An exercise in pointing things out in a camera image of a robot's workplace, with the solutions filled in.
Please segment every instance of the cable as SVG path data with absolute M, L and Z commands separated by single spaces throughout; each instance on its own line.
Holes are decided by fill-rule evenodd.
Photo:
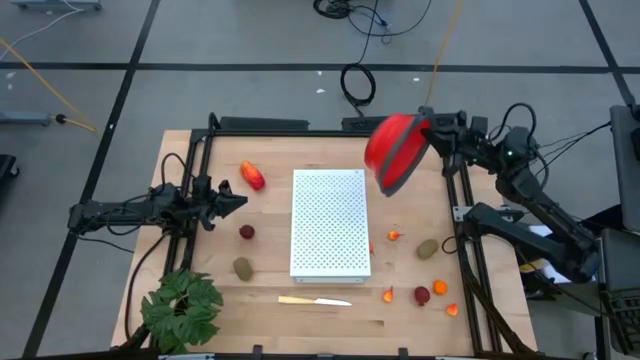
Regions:
M 587 133 L 587 131 L 583 131 L 583 132 L 578 133 L 578 134 L 573 134 L 573 135 L 571 135 L 571 136 L 567 136 L 567 137 L 565 137 L 565 138 L 562 138 L 562 139 L 556 140 L 556 141 L 552 142 L 551 144 L 541 145 L 540 147 L 538 147 L 538 149 L 544 149 L 544 148 L 546 148 L 546 147 L 553 146 L 553 145 L 558 144 L 558 143 L 561 143 L 561 142 L 563 142 L 563 141 L 573 140 L 574 138 L 576 138 L 576 137 L 578 137 L 578 136 L 580 136 L 580 135 L 584 135 L 584 134 L 586 134 L 586 133 Z
M 158 192 L 162 192 L 164 190 L 165 184 L 166 184 L 166 177 L 165 177 L 165 172 L 164 172 L 164 166 L 166 165 L 167 159 L 170 157 L 175 157 L 176 159 L 178 159 L 178 161 L 180 162 L 180 164 L 182 164 L 182 167 L 186 170 L 187 169 L 187 165 L 185 164 L 184 160 L 182 160 L 182 158 L 180 157 L 180 155 L 176 154 L 176 153 L 168 153 L 167 155 L 165 155 L 162 158 L 162 162 L 160 164 L 160 180 L 162 181 L 162 187 L 160 188 L 160 191 Z
M 375 11 L 375 9 L 371 9 L 371 8 L 370 8 L 370 7 L 368 7 L 368 6 L 358 5 L 358 6 L 351 7 L 351 8 L 350 8 L 350 9 L 351 9 L 351 12 L 349 12 L 349 15 L 347 16 L 347 19 L 349 19 L 349 22 L 351 23 L 351 26 L 353 26 L 353 28 L 354 28 L 354 29 L 358 30 L 358 32 L 360 32 L 360 33 L 361 33 L 361 34 L 363 34 L 363 35 L 373 36 L 373 37 L 381 37 L 381 38 L 385 38 L 385 37 L 393 37 L 393 36 L 399 36 L 399 35 L 403 35 L 403 34 L 408 33 L 409 31 L 411 31 L 411 30 L 415 29 L 416 27 L 418 27 L 418 25 L 420 25 L 420 23 L 422 23 L 422 20 L 424 20 L 424 18 L 427 16 L 427 13 L 429 12 L 429 8 L 431 8 L 431 2 L 432 2 L 432 1 L 433 1 L 433 0 L 429 0 L 429 3 L 427 4 L 427 7 L 425 8 L 424 12 L 422 13 L 422 16 L 420 16 L 420 19 L 418 19 L 418 21 L 417 21 L 415 24 L 413 24 L 413 26 L 409 27 L 409 28 L 408 28 L 408 29 L 406 29 L 406 30 L 399 31 L 399 32 L 397 32 L 397 33 L 387 32 L 387 33 L 385 33 L 385 34 L 372 34 L 372 33 L 371 33 L 371 28 L 369 28 L 369 31 L 368 31 L 368 32 L 365 32 L 365 31 L 363 31 L 362 29 L 360 29 L 360 28 L 359 28 L 359 27 L 358 27 L 358 26 L 353 22 L 353 20 L 351 19 L 351 12 L 353 12 L 353 10 L 355 10 L 355 9 L 364 8 L 364 9 L 367 9 L 367 10 L 371 10 L 371 12 L 372 12 L 372 15 L 371 15 L 371 16 L 377 16 L 377 17 L 378 17 L 378 19 L 380 19 L 380 23 L 376 22 L 376 24 L 378 24 L 378 25 L 380 25 L 380 26 L 384 27 L 385 29 L 387 29 L 387 31 L 389 31 L 389 29 L 388 29 L 388 23 L 387 23 L 386 21 L 384 21 L 384 20 L 382 19 L 382 17 L 380 17 L 380 14 L 378 14 L 378 13 Z
M 556 161 L 556 159 L 558 159 L 562 154 L 564 154 L 565 152 L 567 152 L 569 149 L 571 149 L 571 147 L 573 147 L 575 144 L 577 144 L 578 142 L 580 142 L 580 140 L 586 138 L 587 136 L 597 132 L 600 129 L 604 129 L 605 127 L 611 125 L 611 122 L 608 122 L 606 124 L 600 125 L 598 127 L 596 127 L 595 129 L 588 131 L 587 133 L 585 133 L 584 135 L 582 135 L 581 137 L 577 138 L 576 140 L 573 140 L 571 142 L 569 142 L 570 145 L 565 145 L 566 147 L 558 154 L 556 155 L 553 159 L 551 159 L 551 161 L 549 161 L 549 165 L 551 165 L 554 161 Z
M 144 253 L 144 255 L 142 255 L 142 258 L 140 258 L 140 261 L 138 261 L 138 264 L 133 269 L 133 273 L 131 273 L 131 279 L 129 280 L 129 289 L 127 289 L 127 302 L 124 308 L 124 334 L 127 337 L 127 340 L 131 340 L 131 334 L 129 333 L 129 317 L 130 317 L 131 297 L 133 296 L 133 284 L 136 280 L 136 275 L 138 275 L 138 271 L 140 271 L 140 267 L 142 267 L 142 264 L 147 259 L 147 257 L 149 257 L 149 255 L 153 252 L 153 250 L 155 250 L 158 247 L 158 245 L 160 245 L 162 240 L 164 240 L 166 237 L 167 235 L 162 234 L 160 239 L 158 239 L 158 241 L 156 241 L 155 244 L 153 244 L 149 248 L 149 250 L 147 250 L 147 252 Z
M 123 232 L 117 232 L 116 230 L 113 230 L 113 227 L 111 225 L 111 215 L 113 215 L 114 212 L 120 211 L 120 210 L 122 210 L 122 214 L 125 214 L 126 212 L 130 212 L 130 213 L 134 213 L 134 214 L 140 215 L 140 223 L 137 224 L 137 225 L 134 225 L 133 228 L 131 228 L 129 230 L 126 230 L 126 231 L 123 231 Z M 129 235 L 132 232 L 140 229 L 142 227 L 142 225 L 144 225 L 145 220 L 146 220 L 146 217 L 142 213 L 140 213 L 138 211 L 131 210 L 131 209 L 128 209 L 126 207 L 118 207 L 118 208 L 115 208 L 115 209 L 109 211 L 109 213 L 107 215 L 107 222 L 105 224 L 105 227 L 107 228 L 107 231 L 109 233 L 111 233 L 112 235 L 125 236 L 125 235 Z
M 498 126 L 494 127 L 493 129 L 491 129 L 491 131 L 489 131 L 489 133 L 487 134 L 487 139 L 491 139 L 491 138 L 492 138 L 492 136 L 493 136 L 493 132 L 494 132 L 494 131 L 496 131 L 496 130 L 498 130 L 498 128 L 499 128 L 499 127 L 500 127 L 500 125 L 498 125 Z M 509 131 L 511 131 L 511 126 L 509 126 L 509 125 L 505 125 L 505 127 L 506 127 Z
M 329 1 L 329 5 L 326 7 L 326 10 L 320 10 L 320 3 L 322 0 L 314 0 L 313 9 L 321 16 L 329 19 L 344 19 L 349 16 L 349 13 L 351 12 L 347 1 L 348 0 Z
M 433 84 L 436 82 L 436 76 L 438 75 L 438 65 L 440 65 L 440 57 L 442 57 L 442 53 L 444 53 L 444 49 L 447 47 L 447 43 L 449 42 L 449 37 L 453 32 L 453 28 L 456 26 L 456 22 L 458 21 L 458 16 L 460 15 L 460 10 L 462 10 L 462 5 L 464 4 L 464 0 L 458 0 L 456 4 L 456 11 L 453 13 L 451 20 L 449 20 L 449 28 L 447 29 L 447 33 L 444 35 L 444 40 L 442 40 L 442 45 L 440 46 L 440 50 L 438 50 L 438 55 L 436 56 L 436 62 L 433 65 L 433 74 L 431 75 L 431 80 L 429 81 L 429 90 L 427 91 L 427 99 L 424 101 L 424 104 L 429 104 L 429 99 L 431 98 L 431 91 L 433 90 Z
M 116 248 L 116 249 L 118 249 L 118 250 L 122 250 L 122 251 L 124 251 L 124 252 L 128 252 L 128 253 L 133 254 L 133 251 L 132 251 L 132 250 L 129 250 L 129 249 L 127 249 L 127 248 L 120 247 L 120 246 L 118 246 L 118 245 L 116 245 L 116 244 L 114 244 L 114 243 L 108 242 L 108 241 L 106 241 L 106 240 L 90 239 L 90 238 L 85 238 L 85 237 L 82 237 L 82 236 L 78 236 L 78 237 L 77 237 L 77 239 L 78 239 L 78 240 L 82 240 L 82 241 L 97 242 L 97 243 L 101 243 L 101 244 L 109 245 L 109 246 L 112 246 L 112 247 L 114 247 L 114 248 Z
M 378 0 L 376 0 L 373 6 L 374 13 L 377 8 L 378 8 Z M 371 32 L 371 29 L 373 28 L 373 23 L 374 23 L 374 17 L 372 16 L 371 22 L 369 24 L 369 32 Z M 356 112 L 360 117 L 363 117 L 364 114 L 362 113 L 362 111 L 360 111 L 359 107 L 367 106 L 371 104 L 371 101 L 373 101 L 373 98 L 376 96 L 376 79 L 373 77 L 373 74 L 371 74 L 371 72 L 367 68 L 365 68 L 363 65 L 360 64 L 364 59 L 364 55 L 367 53 L 367 48 L 369 47 L 370 38 L 371 38 L 371 35 L 367 35 L 367 40 L 364 44 L 364 50 L 362 51 L 362 55 L 360 55 L 360 60 L 358 60 L 355 63 L 345 65 L 345 67 L 342 68 L 342 72 L 340 73 L 340 87 L 342 88 L 342 92 L 344 93 L 344 96 L 347 98 L 347 101 L 349 101 L 349 104 L 353 106 L 353 108 L 356 110 Z M 356 68 L 362 71 L 364 75 L 367 77 L 367 79 L 369 80 L 369 84 L 371 85 L 371 92 L 369 93 L 369 96 L 367 96 L 366 99 L 358 99 L 355 96 L 351 95 L 351 93 L 347 90 L 347 86 L 345 85 L 344 78 L 347 75 L 347 72 L 353 68 Z
M 532 196 L 532 198 L 535 198 L 544 189 L 544 187 L 547 186 L 547 181 L 549 180 L 549 164 L 547 164 L 547 160 L 542 155 L 540 155 L 540 151 L 538 151 L 538 149 L 534 149 L 533 151 L 536 153 L 538 159 L 540 159 L 540 162 L 542 162 L 542 169 L 540 169 L 540 171 L 544 170 L 544 178 L 542 179 L 542 184 L 540 184 L 540 190 L 538 190 L 538 192 L 534 196 Z
M 64 103 L 69 109 L 73 110 L 73 112 L 75 112 L 82 120 L 84 120 L 87 123 L 90 123 L 84 115 L 82 115 L 82 113 L 76 109 L 75 106 L 71 105 L 71 103 L 64 97 L 62 96 L 53 86 L 51 86 L 51 84 L 49 84 L 43 77 L 42 75 L 40 75 L 40 73 L 38 73 L 36 71 L 36 69 L 33 68 L 33 66 L 31 66 L 31 64 L 29 64 L 29 62 L 27 60 L 25 60 L 22 55 L 18 54 L 12 47 L 11 45 L 7 44 L 7 42 L 0 37 L 0 45 L 3 45 L 7 48 L 7 50 L 9 50 L 13 56 L 15 56 L 16 58 L 18 58 L 18 60 L 20 60 L 22 62 L 22 64 L 24 64 L 24 66 L 27 67 L 27 69 L 29 69 L 29 71 L 31 71 L 31 73 L 33 75 L 35 75 L 38 80 L 40 80 L 40 82 L 47 87 L 47 89 L 49 89 L 49 91 L 55 95 L 58 99 L 60 99 L 60 101 L 62 101 L 62 103 Z
M 537 117 L 536 117 L 536 112 L 535 112 L 535 110 L 533 110 L 533 107 L 531 105 L 529 105 L 527 103 L 523 103 L 523 102 L 515 103 L 515 104 L 509 106 L 509 108 L 507 109 L 507 112 L 505 112 L 504 116 L 502 117 L 502 123 L 500 124 L 500 130 L 498 130 L 498 133 L 496 134 L 496 136 L 489 137 L 489 141 L 490 142 L 493 142 L 494 140 L 496 140 L 497 138 L 500 137 L 500 135 L 502 134 L 502 131 L 504 130 L 505 126 L 507 125 L 507 120 L 509 119 L 509 115 L 511 114 L 511 111 L 513 111 L 513 109 L 515 109 L 517 107 L 524 107 L 527 110 L 529 110 L 529 114 L 531 114 L 531 130 L 529 130 L 529 136 L 527 137 L 527 145 L 530 145 L 531 137 L 533 136 L 533 133 L 536 130 L 536 126 L 538 124 L 538 121 L 537 121 Z
M 442 244 L 440 245 L 440 249 L 442 249 L 442 252 L 443 252 L 443 253 L 451 255 L 451 254 L 455 254 L 455 253 L 456 253 L 456 251 L 458 251 L 458 249 L 457 249 L 457 248 L 456 248 L 456 249 L 454 249 L 454 250 L 452 250 L 452 251 L 447 251 L 447 250 L 445 250 L 445 249 L 444 249 L 444 245 L 447 243 L 447 241 L 449 241 L 449 240 L 451 240 L 451 239 L 455 239 L 455 238 L 456 238 L 456 237 L 455 237 L 455 235 L 454 235 L 454 236 L 449 236 L 448 238 L 444 239 L 444 241 L 443 241 L 443 242 L 442 242 Z
M 45 26 L 45 27 L 42 27 L 42 28 L 40 28 L 40 29 L 38 29 L 38 30 L 36 30 L 36 31 L 30 32 L 30 33 L 28 33 L 28 34 L 26 34 L 26 35 L 24 35 L 24 36 L 21 36 L 20 38 L 18 38 L 18 40 L 16 40 L 16 41 L 12 42 L 12 43 L 11 43 L 11 45 L 10 45 L 10 47 L 15 47 L 15 46 L 16 46 L 16 45 L 18 45 L 18 43 L 20 43 L 22 40 L 25 40 L 25 39 L 27 39 L 27 38 L 30 38 L 30 37 L 32 37 L 33 35 L 39 34 L 39 33 L 43 32 L 43 31 L 45 31 L 45 30 L 49 29 L 50 27 L 52 27 L 53 25 L 57 24 L 59 21 L 61 21 L 62 19 L 66 18 L 66 17 L 68 17 L 68 16 L 71 16 L 71 15 L 74 15 L 74 14 L 77 14 L 77 13 L 79 13 L 79 12 L 84 11 L 84 10 L 82 10 L 82 9 L 78 9 L 78 8 L 76 8 L 76 7 L 71 6 L 71 4 L 69 4 L 69 3 L 67 2 L 67 0 L 62 0 L 62 1 L 64 1 L 64 3 L 65 3 L 65 4 L 67 4 L 67 6 L 68 6 L 69 8 L 71 8 L 71 10 L 72 10 L 72 11 L 70 11 L 70 12 L 68 12 L 68 13 L 66 13 L 66 14 L 64 14 L 64 15 L 62 15 L 62 16 L 60 16 L 60 17 L 58 17 L 57 19 L 53 20 L 52 22 L 50 22 L 50 23 L 49 23 L 49 25 L 47 25 L 47 26 Z M 5 51 L 2 53 L 2 55 L 0 55 L 0 61 L 2 61 L 2 59 L 4 59 L 4 57 L 5 57 L 5 56 L 7 56 L 7 54 L 9 53 L 9 51 L 10 51 L 10 50 L 9 50 L 9 47 L 7 47 L 7 50 L 5 50 Z
M 68 117 L 63 117 L 62 120 L 65 123 L 69 123 L 69 124 L 73 124 L 75 126 L 79 126 L 81 128 L 85 128 L 85 129 L 87 129 L 87 130 L 89 130 L 91 132 L 96 132 L 96 128 L 94 128 L 91 125 L 84 124 L 81 121 L 69 119 Z

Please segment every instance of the knife handle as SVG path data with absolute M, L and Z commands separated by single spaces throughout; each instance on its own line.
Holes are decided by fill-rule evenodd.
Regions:
M 315 304 L 313 299 L 297 298 L 293 296 L 278 296 L 280 304 Z

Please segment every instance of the kitchen knife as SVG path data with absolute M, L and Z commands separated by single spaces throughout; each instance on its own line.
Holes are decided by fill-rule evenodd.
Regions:
M 334 305 L 334 306 L 351 306 L 351 303 L 344 300 L 334 300 L 334 299 L 305 299 L 299 297 L 292 296 L 278 296 L 278 302 L 280 304 L 316 304 L 316 305 Z

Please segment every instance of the small orange fruit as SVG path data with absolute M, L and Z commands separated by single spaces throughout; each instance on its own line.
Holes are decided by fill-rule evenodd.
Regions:
M 387 234 L 387 239 L 391 241 L 396 241 L 400 237 L 400 234 L 397 231 L 389 231 Z
M 390 303 L 393 301 L 393 286 L 382 294 L 382 301 Z
M 447 306 L 447 315 L 457 316 L 458 315 L 458 305 L 451 304 Z
M 433 282 L 433 292 L 437 295 L 444 295 L 447 293 L 449 287 L 447 283 L 442 280 L 436 280 Z

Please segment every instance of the gray floor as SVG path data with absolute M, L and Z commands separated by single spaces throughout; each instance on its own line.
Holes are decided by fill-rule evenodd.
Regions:
M 37 62 L 127 63 L 150 0 L 103 4 L 102 12 L 71 16 L 25 40 L 19 52 Z M 425 4 L 381 0 L 380 12 L 391 30 L 399 31 L 419 17 Z M 640 3 L 590 4 L 619 65 L 640 66 L 640 28 L 634 26 Z M 389 45 L 372 39 L 365 63 L 432 64 L 454 8 L 454 1 L 434 0 L 413 32 Z M 0 36 L 12 41 L 53 18 L 2 2 Z M 356 20 L 368 26 L 366 18 Z M 364 40 L 346 20 L 318 16 L 310 0 L 162 0 L 141 62 L 347 63 L 360 56 Z M 467 1 L 442 62 L 606 66 L 577 0 Z M 11 79 L 5 77 L 9 73 L 15 73 Z M 124 71 L 47 70 L 42 75 L 104 129 Z M 364 109 L 369 115 L 414 111 L 424 101 L 431 74 L 375 76 L 378 93 Z M 343 117 L 355 116 L 339 77 L 335 71 L 138 71 L 94 199 L 115 201 L 144 191 L 162 132 L 202 127 L 210 111 L 304 118 L 313 129 L 338 129 Z M 640 75 L 625 79 L 640 96 Z M 349 75 L 348 82 L 355 95 L 366 95 L 364 77 Z M 497 124 L 516 101 L 536 108 L 536 137 L 549 143 L 607 122 L 609 106 L 622 99 L 609 74 L 440 73 L 431 105 L 442 112 L 464 108 Z M 0 70 L 0 108 L 68 113 L 24 70 Z M 512 120 L 529 121 L 523 112 Z M 0 358 L 22 354 L 64 242 L 68 208 L 80 197 L 99 142 L 100 136 L 70 126 L 2 127 L 0 153 L 18 156 L 22 175 L 0 209 L 0 288 L 6 289 L 0 297 Z M 608 131 L 589 137 L 551 166 L 547 192 L 576 216 L 618 203 L 612 151 Z M 132 248 L 135 234 L 115 241 Z M 108 348 L 130 261 L 130 255 L 112 248 L 78 244 L 40 355 Z M 541 350 L 570 357 L 594 350 L 591 318 L 549 304 L 531 304 L 530 309 Z

